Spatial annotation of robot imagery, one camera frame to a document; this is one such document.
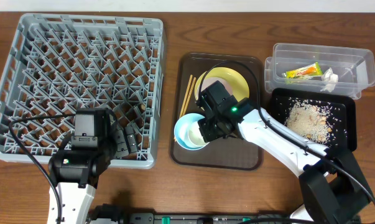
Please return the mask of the grey dishwasher rack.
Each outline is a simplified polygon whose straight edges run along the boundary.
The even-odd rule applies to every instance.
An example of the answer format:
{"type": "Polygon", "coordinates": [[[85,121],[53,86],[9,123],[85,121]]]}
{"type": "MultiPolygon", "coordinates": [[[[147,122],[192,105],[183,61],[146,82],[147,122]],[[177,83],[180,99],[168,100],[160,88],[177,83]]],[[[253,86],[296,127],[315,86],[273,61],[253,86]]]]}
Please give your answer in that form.
{"type": "Polygon", "coordinates": [[[28,162],[9,132],[42,164],[74,130],[79,108],[111,109],[134,130],[136,153],[113,167],[157,160],[166,36],[160,19],[24,14],[0,81],[0,160],[28,162]]]}

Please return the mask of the white tissue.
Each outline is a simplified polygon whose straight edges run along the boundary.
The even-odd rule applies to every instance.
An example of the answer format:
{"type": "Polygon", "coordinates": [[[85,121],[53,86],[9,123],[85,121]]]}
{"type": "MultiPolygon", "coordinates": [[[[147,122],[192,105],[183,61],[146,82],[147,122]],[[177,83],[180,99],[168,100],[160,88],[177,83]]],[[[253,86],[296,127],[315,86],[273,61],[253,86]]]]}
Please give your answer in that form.
{"type": "Polygon", "coordinates": [[[327,91],[331,93],[338,83],[338,75],[333,73],[332,68],[329,68],[321,77],[322,81],[325,82],[325,86],[320,91],[327,91]]]}

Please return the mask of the green orange snack wrapper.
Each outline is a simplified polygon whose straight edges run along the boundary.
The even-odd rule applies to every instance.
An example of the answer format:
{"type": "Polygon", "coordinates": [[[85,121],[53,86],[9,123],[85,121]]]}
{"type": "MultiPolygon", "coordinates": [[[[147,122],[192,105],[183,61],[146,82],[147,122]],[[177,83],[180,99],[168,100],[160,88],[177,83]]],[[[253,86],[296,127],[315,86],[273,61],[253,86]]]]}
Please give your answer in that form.
{"type": "Polygon", "coordinates": [[[323,72],[318,62],[315,62],[311,65],[307,65],[301,68],[297,68],[295,70],[286,71],[281,74],[283,78],[303,79],[303,80],[309,80],[313,77],[320,77],[322,75],[323,75],[323,72]]]}

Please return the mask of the yellow plate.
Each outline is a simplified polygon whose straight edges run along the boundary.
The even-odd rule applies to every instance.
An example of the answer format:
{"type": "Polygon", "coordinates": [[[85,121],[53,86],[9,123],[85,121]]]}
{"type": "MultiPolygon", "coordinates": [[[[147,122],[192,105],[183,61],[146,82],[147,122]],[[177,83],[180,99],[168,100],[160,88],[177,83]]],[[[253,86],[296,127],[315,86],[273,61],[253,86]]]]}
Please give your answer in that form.
{"type": "Polygon", "coordinates": [[[236,70],[227,67],[212,69],[205,77],[201,90],[210,86],[215,81],[220,81],[230,95],[237,101],[249,98],[249,86],[246,79],[236,70]]]}

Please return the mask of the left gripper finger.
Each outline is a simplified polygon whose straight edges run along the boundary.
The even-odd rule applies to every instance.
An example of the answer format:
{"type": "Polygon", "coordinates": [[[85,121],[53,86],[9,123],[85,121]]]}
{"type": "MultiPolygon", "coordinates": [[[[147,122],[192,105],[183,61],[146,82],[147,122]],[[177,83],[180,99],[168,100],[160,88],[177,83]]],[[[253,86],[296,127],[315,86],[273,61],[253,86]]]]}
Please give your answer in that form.
{"type": "Polygon", "coordinates": [[[114,140],[116,141],[117,148],[114,157],[122,158],[129,155],[129,150],[127,148],[127,143],[125,140],[124,133],[121,129],[117,129],[114,133],[114,140]]]}
{"type": "Polygon", "coordinates": [[[136,153],[138,149],[137,149],[137,143],[136,143],[136,138],[135,138],[133,128],[131,126],[126,126],[124,128],[124,132],[126,135],[126,141],[127,141],[129,153],[130,154],[136,153]]]}

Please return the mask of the black waste tray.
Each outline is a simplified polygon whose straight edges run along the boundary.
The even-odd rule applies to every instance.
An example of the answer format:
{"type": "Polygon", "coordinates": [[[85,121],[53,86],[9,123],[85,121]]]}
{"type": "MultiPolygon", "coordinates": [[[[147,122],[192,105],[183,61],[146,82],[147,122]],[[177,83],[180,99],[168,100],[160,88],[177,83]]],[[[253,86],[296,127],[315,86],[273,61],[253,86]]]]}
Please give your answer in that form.
{"type": "Polygon", "coordinates": [[[356,107],[354,100],[347,96],[330,95],[324,93],[315,93],[309,91],[300,90],[289,90],[283,88],[276,88],[272,92],[272,98],[270,102],[269,114],[273,117],[271,126],[275,128],[275,131],[281,136],[290,140],[290,142],[296,142],[299,146],[308,146],[308,140],[284,125],[284,121],[287,117],[285,113],[286,106],[279,106],[278,102],[286,103],[288,97],[299,98],[304,100],[319,100],[324,102],[335,103],[344,109],[342,115],[345,116],[344,121],[347,127],[347,140],[337,146],[327,146],[330,149],[349,149],[354,151],[357,148],[357,137],[356,137],[356,107]]]}

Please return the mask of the light blue bowl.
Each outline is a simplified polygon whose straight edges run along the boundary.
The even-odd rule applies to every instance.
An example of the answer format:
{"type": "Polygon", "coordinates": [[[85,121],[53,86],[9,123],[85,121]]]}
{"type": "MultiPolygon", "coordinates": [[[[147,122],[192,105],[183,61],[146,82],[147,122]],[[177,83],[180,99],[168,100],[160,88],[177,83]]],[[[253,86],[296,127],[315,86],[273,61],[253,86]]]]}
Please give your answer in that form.
{"type": "Polygon", "coordinates": [[[188,140],[187,132],[190,127],[190,125],[195,122],[203,119],[204,116],[198,113],[189,113],[184,116],[182,116],[175,124],[174,127],[174,136],[177,143],[184,149],[190,150],[190,151],[196,151],[199,149],[202,149],[203,147],[193,147],[188,140]]]}

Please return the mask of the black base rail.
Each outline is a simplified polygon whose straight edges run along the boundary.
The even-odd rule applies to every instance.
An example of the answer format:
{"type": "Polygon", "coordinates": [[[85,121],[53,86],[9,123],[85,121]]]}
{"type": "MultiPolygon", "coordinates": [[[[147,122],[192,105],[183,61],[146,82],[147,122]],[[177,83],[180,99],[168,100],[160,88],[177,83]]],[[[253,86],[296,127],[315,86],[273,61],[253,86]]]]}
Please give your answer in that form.
{"type": "Polygon", "coordinates": [[[131,213],[121,214],[116,218],[108,218],[105,215],[90,215],[85,223],[120,223],[120,224],[237,224],[257,218],[285,218],[279,214],[260,215],[186,215],[186,214],[153,214],[131,213]]]}

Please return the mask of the brown serving tray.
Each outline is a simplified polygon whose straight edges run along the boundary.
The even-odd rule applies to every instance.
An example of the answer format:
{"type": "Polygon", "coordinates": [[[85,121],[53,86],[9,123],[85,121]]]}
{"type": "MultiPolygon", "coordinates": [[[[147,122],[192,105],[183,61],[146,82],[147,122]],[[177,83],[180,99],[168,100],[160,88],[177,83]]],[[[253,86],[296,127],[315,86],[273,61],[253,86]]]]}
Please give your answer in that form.
{"type": "MultiPolygon", "coordinates": [[[[259,81],[261,106],[265,107],[268,94],[264,90],[264,67],[256,57],[187,53],[179,63],[175,93],[175,119],[179,118],[190,76],[199,78],[202,73],[223,60],[235,60],[247,65],[259,81]]],[[[263,150],[247,141],[237,138],[219,138],[202,149],[184,149],[171,137],[170,156],[181,165],[215,167],[222,169],[255,170],[263,159],[263,150]]]]}

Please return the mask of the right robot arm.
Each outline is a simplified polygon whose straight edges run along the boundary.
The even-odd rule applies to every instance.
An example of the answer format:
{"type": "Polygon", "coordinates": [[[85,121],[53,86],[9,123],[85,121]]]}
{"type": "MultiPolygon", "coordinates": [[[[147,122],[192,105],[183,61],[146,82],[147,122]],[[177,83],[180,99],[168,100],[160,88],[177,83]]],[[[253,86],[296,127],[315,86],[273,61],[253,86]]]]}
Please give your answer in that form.
{"type": "Polygon", "coordinates": [[[329,148],[299,136],[259,103],[248,98],[238,101],[219,81],[199,92],[197,105],[205,111],[198,122],[205,142],[236,132],[298,177],[303,205],[288,218],[257,218],[256,223],[348,223],[375,202],[349,149],[329,148]]]}

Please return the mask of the white cup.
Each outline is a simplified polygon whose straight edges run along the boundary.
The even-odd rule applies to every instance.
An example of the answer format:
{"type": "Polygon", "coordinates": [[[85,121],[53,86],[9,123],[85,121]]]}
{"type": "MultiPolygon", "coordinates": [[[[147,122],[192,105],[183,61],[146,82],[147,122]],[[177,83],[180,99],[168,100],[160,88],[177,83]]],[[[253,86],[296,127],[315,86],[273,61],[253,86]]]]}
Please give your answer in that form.
{"type": "Polygon", "coordinates": [[[190,125],[187,132],[187,137],[193,147],[203,147],[207,145],[203,139],[203,136],[201,135],[200,127],[197,121],[190,125]]]}

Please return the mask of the clear plastic bin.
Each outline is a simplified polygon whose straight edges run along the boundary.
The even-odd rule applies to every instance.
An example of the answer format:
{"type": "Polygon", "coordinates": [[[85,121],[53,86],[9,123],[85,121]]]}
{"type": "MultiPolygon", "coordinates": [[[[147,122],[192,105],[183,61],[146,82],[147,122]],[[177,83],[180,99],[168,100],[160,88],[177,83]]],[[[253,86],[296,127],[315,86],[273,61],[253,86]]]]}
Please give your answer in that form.
{"type": "Polygon", "coordinates": [[[375,86],[374,55],[368,49],[333,47],[324,45],[278,43],[271,57],[266,58],[264,89],[268,93],[276,88],[329,93],[361,98],[361,92],[375,86]],[[282,73],[318,62],[325,73],[332,68],[338,75],[335,89],[329,93],[320,91],[325,82],[321,77],[309,80],[283,78],[282,73]]]}

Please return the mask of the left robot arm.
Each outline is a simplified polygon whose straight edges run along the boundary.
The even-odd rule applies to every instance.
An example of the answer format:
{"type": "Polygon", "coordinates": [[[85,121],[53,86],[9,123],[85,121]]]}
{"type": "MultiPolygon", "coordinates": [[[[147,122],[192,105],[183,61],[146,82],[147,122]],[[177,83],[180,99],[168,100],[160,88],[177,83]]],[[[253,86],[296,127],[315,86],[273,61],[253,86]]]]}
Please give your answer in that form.
{"type": "Polygon", "coordinates": [[[128,156],[126,132],[111,109],[83,108],[75,114],[75,130],[49,160],[48,223],[85,223],[99,176],[111,161],[128,156]]]}

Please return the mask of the leftover rice and scraps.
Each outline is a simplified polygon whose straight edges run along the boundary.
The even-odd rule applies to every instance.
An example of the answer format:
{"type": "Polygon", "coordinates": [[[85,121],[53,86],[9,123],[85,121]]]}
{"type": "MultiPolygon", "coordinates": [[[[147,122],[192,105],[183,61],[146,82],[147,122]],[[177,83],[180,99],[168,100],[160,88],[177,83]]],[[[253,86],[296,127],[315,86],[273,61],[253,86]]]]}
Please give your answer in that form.
{"type": "Polygon", "coordinates": [[[344,109],[335,103],[288,97],[284,125],[298,135],[316,143],[337,146],[347,140],[344,109]]]}

